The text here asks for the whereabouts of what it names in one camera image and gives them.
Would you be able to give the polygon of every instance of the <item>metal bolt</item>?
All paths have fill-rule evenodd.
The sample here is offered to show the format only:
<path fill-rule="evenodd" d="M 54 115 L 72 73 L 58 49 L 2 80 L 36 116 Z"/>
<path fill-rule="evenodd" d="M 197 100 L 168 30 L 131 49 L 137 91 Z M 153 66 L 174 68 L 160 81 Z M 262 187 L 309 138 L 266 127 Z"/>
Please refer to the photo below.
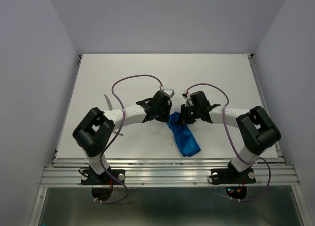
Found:
<path fill-rule="evenodd" d="M 248 177 L 249 177 L 250 179 L 254 179 L 254 178 L 255 178 L 255 174 L 254 174 L 253 172 L 249 172 L 249 173 L 248 173 Z"/>
<path fill-rule="evenodd" d="M 119 181 L 122 181 L 122 180 L 125 179 L 125 176 L 124 176 L 122 173 L 120 173 L 120 174 L 118 175 L 118 179 L 119 179 Z"/>

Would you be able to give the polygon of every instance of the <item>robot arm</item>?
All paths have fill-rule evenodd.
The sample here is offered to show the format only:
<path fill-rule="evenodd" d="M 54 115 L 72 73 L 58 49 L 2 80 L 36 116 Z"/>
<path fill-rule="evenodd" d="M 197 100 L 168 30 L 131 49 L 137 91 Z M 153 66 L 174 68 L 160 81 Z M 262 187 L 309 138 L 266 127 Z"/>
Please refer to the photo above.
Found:
<path fill-rule="evenodd" d="M 156 92 L 153 98 L 138 101 L 136 104 L 126 107 L 123 126 L 144 123 L 151 120 L 167 122 L 172 106 L 171 98 L 174 90 L 164 89 Z M 98 108 L 91 109 L 73 132 L 78 145 L 88 157 L 90 167 L 101 175 L 104 172 L 100 160 L 106 167 L 103 150 L 113 130 L 118 129 L 123 119 L 122 110 L 101 111 Z"/>
<path fill-rule="evenodd" d="M 192 124 L 199 118 L 208 123 L 223 124 L 223 108 L 218 104 L 210 105 L 202 91 L 183 96 L 186 103 L 181 106 L 179 124 Z M 254 163 L 259 155 L 281 138 L 278 128 L 260 106 L 253 109 L 225 108 L 224 113 L 226 124 L 239 128 L 241 132 L 245 145 L 239 156 L 247 163 Z M 242 175 L 250 166 L 235 157 L 228 168 L 230 173 Z"/>

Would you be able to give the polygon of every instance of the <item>silver blade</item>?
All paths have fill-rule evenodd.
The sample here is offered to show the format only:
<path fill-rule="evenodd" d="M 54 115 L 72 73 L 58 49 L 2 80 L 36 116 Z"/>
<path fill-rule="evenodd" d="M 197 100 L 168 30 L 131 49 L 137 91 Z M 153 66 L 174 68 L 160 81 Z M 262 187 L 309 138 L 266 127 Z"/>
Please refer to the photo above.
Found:
<path fill-rule="evenodd" d="M 104 96 L 105 96 L 105 100 L 108 106 L 108 110 L 113 110 L 113 106 L 112 106 L 112 103 L 110 102 L 110 99 L 108 98 L 106 94 L 104 94 Z"/>

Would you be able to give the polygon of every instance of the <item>gray wall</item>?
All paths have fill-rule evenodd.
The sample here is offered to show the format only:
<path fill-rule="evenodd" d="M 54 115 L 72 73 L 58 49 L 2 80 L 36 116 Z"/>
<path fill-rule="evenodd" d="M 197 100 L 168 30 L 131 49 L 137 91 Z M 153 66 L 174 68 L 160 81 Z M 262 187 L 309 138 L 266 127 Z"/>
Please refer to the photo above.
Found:
<path fill-rule="evenodd" d="M 28 225 L 77 53 L 49 0 L 0 0 L 0 225 Z"/>
<path fill-rule="evenodd" d="M 253 53 L 285 0 L 51 0 L 79 53 Z"/>
<path fill-rule="evenodd" d="M 281 147 L 315 215 L 315 0 L 287 0 L 254 56 Z"/>

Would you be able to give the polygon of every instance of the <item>blue cloth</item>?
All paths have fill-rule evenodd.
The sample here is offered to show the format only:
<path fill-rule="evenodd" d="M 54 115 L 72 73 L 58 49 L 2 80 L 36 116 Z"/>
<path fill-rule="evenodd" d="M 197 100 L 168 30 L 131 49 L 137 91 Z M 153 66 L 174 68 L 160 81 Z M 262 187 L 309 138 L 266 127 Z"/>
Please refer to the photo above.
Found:
<path fill-rule="evenodd" d="M 173 131 L 176 145 L 183 156 L 193 156 L 200 151 L 200 147 L 187 125 L 177 125 L 180 113 L 174 112 L 169 116 L 168 127 Z"/>

